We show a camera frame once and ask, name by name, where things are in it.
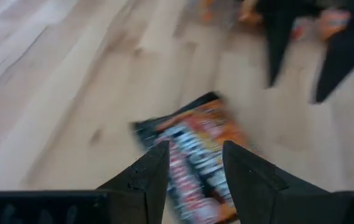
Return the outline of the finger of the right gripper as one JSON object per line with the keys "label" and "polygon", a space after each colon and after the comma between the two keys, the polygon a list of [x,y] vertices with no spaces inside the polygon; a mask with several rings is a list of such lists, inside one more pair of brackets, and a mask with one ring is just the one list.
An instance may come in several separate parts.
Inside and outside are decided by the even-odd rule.
{"label": "finger of the right gripper", "polygon": [[354,69],[354,25],[329,38],[315,86],[314,103],[323,103]]}
{"label": "finger of the right gripper", "polygon": [[291,37],[294,17],[288,14],[264,16],[268,50],[268,87],[275,85]]}

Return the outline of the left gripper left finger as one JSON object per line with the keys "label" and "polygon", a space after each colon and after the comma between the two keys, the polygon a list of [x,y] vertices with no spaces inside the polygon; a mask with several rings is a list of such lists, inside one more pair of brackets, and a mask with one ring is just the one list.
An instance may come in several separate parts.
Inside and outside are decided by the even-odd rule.
{"label": "left gripper left finger", "polygon": [[161,224],[169,161],[162,141],[97,189],[0,191],[0,224]]}

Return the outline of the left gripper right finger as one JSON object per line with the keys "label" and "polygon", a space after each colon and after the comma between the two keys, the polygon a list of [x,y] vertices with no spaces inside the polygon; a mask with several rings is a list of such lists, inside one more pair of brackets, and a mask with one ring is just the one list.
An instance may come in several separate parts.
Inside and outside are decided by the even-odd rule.
{"label": "left gripper right finger", "polygon": [[354,224],[354,191],[321,189],[233,141],[222,153],[241,224]]}

